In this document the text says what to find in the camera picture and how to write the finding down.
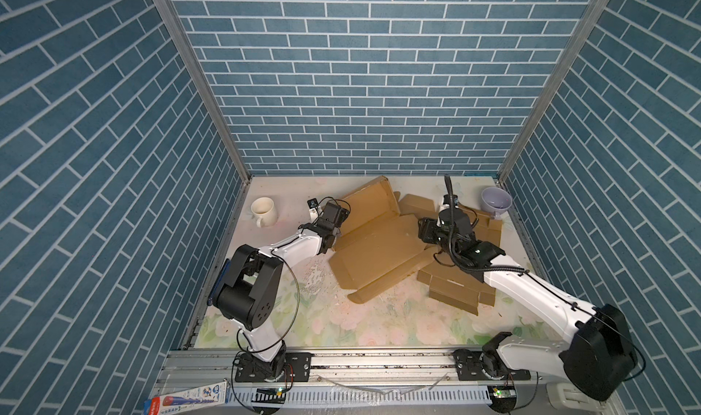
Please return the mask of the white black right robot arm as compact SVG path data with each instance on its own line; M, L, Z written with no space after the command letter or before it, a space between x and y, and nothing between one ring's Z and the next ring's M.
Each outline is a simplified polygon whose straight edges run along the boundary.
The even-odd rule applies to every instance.
M494 243L481 241L474 222L454 194L443 197L438 215L418 222L418 236L438 245L451 263L476 281L496 288L541 318L558 335L547 344L501 332L482 347L485 374L495 380L528 370L569 380L587 397L608 400L644 370L624 314L612 305L595 307L518 265Z

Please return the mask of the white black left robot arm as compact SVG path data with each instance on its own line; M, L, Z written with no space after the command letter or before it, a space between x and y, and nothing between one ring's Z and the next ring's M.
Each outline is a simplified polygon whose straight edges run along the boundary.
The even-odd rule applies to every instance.
M347 201L332 197L324 201L323 207L315 199L308 201L316 217L289 238L261 248L240 245L224 262L208 296L207 304L232 321L237 336L248 342L243 350L272 369L282 367L287 350L283 336L268 321L282 271L331 249L352 212Z

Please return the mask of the brown cardboard box top sheet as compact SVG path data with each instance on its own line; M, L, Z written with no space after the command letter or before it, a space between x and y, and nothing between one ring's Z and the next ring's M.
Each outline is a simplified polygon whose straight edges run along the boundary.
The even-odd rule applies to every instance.
M388 178L376 178L343 200L350 203L350 216L329 264L352 303L371 301L433 261L437 248L419 238L415 215L401 214Z

